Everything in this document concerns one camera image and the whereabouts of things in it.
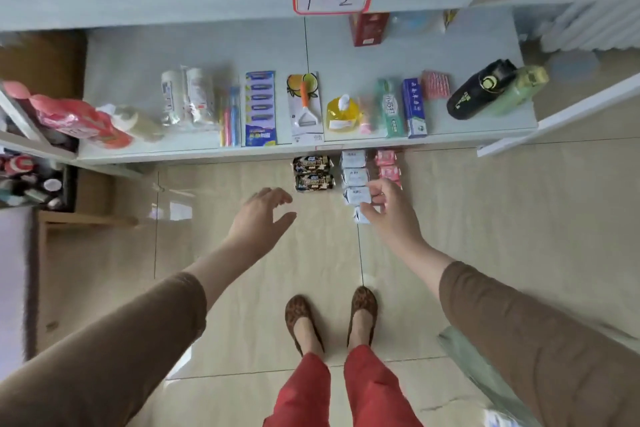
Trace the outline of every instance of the foot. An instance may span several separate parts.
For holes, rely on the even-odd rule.
[[[365,309],[356,310],[353,314],[353,324],[349,335],[349,351],[361,344],[369,344],[372,327],[373,316],[371,312]]]
[[[349,351],[362,344],[371,346],[377,318],[378,301],[376,296],[367,287],[358,287],[351,299],[351,322],[347,335]]]
[[[285,306],[284,318],[300,355],[314,353],[322,358],[324,356],[322,339],[318,335],[307,299],[301,295],[293,296]]]
[[[302,350],[303,356],[307,353],[314,353],[321,359],[324,357],[322,345],[320,344],[320,341],[318,341],[311,319],[298,319],[296,324],[293,326],[293,335],[300,344],[300,350]]]

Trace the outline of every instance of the shoe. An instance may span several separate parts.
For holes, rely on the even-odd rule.
[[[318,334],[316,323],[314,322],[314,317],[311,314],[311,306],[309,305],[309,302],[307,301],[305,296],[298,294],[297,296],[293,296],[291,299],[289,299],[289,302],[287,302],[287,305],[284,308],[284,320],[287,324],[287,329],[289,330],[289,333],[291,334],[293,341],[296,343],[296,348],[298,349],[300,356],[302,356],[302,349],[300,348],[300,343],[296,339],[296,335],[293,334],[293,326],[296,324],[296,321],[300,318],[309,318],[311,320],[311,324],[314,327],[314,332],[316,333],[316,337],[318,338],[318,341],[320,342],[320,346],[322,346],[322,350],[324,351],[324,344],[322,342],[322,338],[320,337],[320,334]]]
[[[371,334],[369,335],[369,346],[371,346],[373,330],[376,328],[376,321],[378,320],[378,301],[373,292],[365,286],[358,287],[351,299],[351,320],[349,321],[349,332],[347,333],[347,348],[349,347],[349,337],[351,336],[351,328],[353,327],[353,315],[356,313],[356,310],[360,309],[369,311],[373,316]]]

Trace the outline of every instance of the yellow dish soap bottle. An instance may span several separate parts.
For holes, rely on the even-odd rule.
[[[347,94],[342,95],[340,98],[332,99],[326,106],[326,119],[329,122],[329,130],[353,130],[358,125],[358,118],[360,118],[360,108]]]

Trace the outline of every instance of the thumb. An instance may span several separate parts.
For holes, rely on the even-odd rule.
[[[278,232],[278,238],[283,236],[284,233],[289,229],[293,222],[298,217],[298,213],[295,211],[289,211],[288,213],[284,213],[279,220],[273,223],[276,231]]]
[[[373,207],[371,203],[360,203],[360,211],[364,214],[365,218],[371,222],[372,225],[379,223],[382,220],[382,215]]]

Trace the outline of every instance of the pink package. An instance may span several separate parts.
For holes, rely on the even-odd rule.
[[[384,177],[392,181],[399,181],[400,169],[398,169],[397,165],[383,165],[380,167],[380,177]]]
[[[375,161],[378,167],[394,165],[396,164],[396,152],[393,150],[379,150],[376,153]]]
[[[449,77],[444,73],[437,71],[422,72],[422,97],[425,100],[449,98],[451,90],[449,89]]]

